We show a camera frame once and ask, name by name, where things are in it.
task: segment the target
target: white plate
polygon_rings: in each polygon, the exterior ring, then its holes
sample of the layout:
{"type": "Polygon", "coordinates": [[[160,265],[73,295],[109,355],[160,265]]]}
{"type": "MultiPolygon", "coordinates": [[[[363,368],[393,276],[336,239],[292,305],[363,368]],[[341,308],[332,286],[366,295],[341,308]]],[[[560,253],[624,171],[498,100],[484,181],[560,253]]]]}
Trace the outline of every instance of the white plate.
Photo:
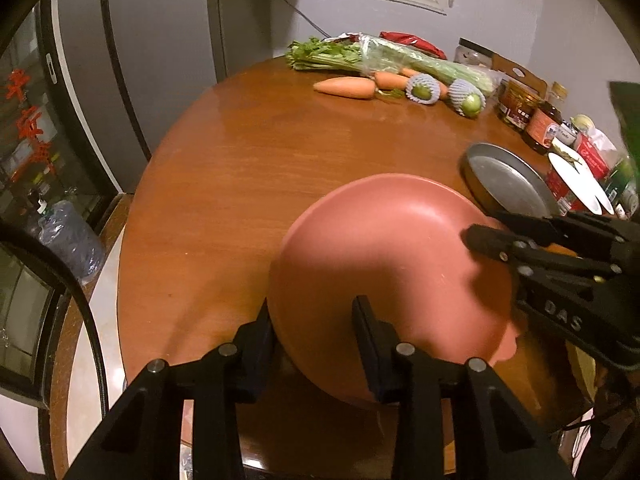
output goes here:
{"type": "Polygon", "coordinates": [[[596,215],[602,214],[600,202],[591,187],[590,182],[583,175],[578,173],[573,164],[568,163],[560,155],[549,153],[549,162],[558,172],[569,189],[574,192],[580,202],[582,202],[589,211],[596,215]]]}
{"type": "Polygon", "coordinates": [[[607,194],[602,189],[602,186],[598,184],[598,181],[593,176],[593,173],[591,173],[591,170],[589,169],[589,167],[586,164],[582,165],[577,162],[574,164],[574,166],[575,166],[575,169],[578,170],[578,173],[580,173],[584,177],[585,182],[589,183],[592,191],[594,192],[594,194],[596,195],[596,198],[598,199],[598,202],[600,202],[604,207],[604,209],[607,210],[607,213],[609,213],[610,215],[615,214],[615,211],[613,211],[613,206],[611,205],[611,202],[608,199],[607,194]]]}

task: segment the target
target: red box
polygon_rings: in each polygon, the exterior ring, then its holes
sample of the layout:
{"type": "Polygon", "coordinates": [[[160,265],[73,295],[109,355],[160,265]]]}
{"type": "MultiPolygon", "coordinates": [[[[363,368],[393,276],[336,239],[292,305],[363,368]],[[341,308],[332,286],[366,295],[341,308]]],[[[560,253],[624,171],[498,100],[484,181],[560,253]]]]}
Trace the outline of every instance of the red box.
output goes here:
{"type": "Polygon", "coordinates": [[[575,151],[582,156],[596,180],[600,180],[609,174],[607,163],[602,159],[600,152],[589,140],[589,137],[585,134],[578,134],[578,139],[575,141],[574,146],[575,151]]]}

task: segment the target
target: plastic bag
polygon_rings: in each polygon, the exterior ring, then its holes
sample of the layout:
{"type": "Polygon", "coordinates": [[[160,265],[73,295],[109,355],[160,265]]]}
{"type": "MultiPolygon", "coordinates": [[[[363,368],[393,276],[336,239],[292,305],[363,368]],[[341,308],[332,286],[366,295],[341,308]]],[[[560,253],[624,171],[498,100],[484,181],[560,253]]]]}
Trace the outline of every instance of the plastic bag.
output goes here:
{"type": "Polygon", "coordinates": [[[613,168],[616,167],[616,164],[620,162],[622,154],[603,131],[597,128],[590,128],[587,135],[589,136],[591,143],[597,148],[602,160],[607,163],[610,170],[613,170],[613,168]]]}
{"type": "Polygon", "coordinates": [[[398,73],[403,68],[413,68],[434,76],[447,86],[456,79],[464,79],[486,97],[495,93],[502,79],[502,73],[495,70],[437,59],[410,46],[367,34],[360,35],[360,50],[362,73],[367,76],[374,72],[398,73]]]}
{"type": "Polygon", "coordinates": [[[102,269],[105,254],[100,238],[71,202],[56,202],[38,224],[38,240],[66,264],[81,285],[102,269]]]}

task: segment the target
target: jar lid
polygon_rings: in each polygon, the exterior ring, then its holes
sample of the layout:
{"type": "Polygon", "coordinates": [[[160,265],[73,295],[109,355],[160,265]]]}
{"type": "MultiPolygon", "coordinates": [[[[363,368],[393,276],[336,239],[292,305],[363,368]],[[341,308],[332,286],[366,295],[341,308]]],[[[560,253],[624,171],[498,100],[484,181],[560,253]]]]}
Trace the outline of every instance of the jar lid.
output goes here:
{"type": "Polygon", "coordinates": [[[478,54],[482,54],[483,56],[493,57],[494,52],[485,48],[484,46],[473,43],[472,41],[465,40],[465,38],[460,38],[460,42],[458,43],[460,46],[464,46],[466,48],[470,48],[471,50],[475,50],[478,54]]]}
{"type": "Polygon", "coordinates": [[[578,133],[568,124],[562,123],[560,124],[560,127],[562,128],[562,130],[565,132],[566,135],[568,135],[569,137],[573,137],[574,140],[578,136],[578,133]]]}
{"type": "Polygon", "coordinates": [[[566,99],[567,95],[569,94],[567,89],[558,81],[554,81],[553,85],[551,86],[551,91],[554,94],[557,94],[561,99],[566,99]]]}
{"type": "Polygon", "coordinates": [[[516,92],[517,94],[521,94],[525,97],[528,97],[530,99],[533,99],[534,101],[541,103],[542,99],[540,98],[540,96],[536,93],[536,91],[531,88],[530,86],[525,85],[524,83],[521,83],[520,81],[517,81],[513,78],[509,78],[507,80],[507,89],[511,90],[513,92],[516,92]]]}

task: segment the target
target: lime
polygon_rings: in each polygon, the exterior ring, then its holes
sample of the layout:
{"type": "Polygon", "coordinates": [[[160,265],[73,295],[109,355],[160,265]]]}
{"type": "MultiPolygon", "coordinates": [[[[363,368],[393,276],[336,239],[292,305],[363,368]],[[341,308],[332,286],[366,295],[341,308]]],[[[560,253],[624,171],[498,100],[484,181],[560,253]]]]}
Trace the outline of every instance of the lime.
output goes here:
{"type": "Polygon", "coordinates": [[[478,94],[469,94],[460,104],[460,111],[469,119],[476,118],[482,111],[482,99],[478,94]]]}
{"type": "Polygon", "coordinates": [[[416,85],[412,88],[411,93],[414,97],[418,99],[422,99],[424,101],[428,101],[431,99],[433,92],[431,92],[431,88],[425,85],[416,85]]]}

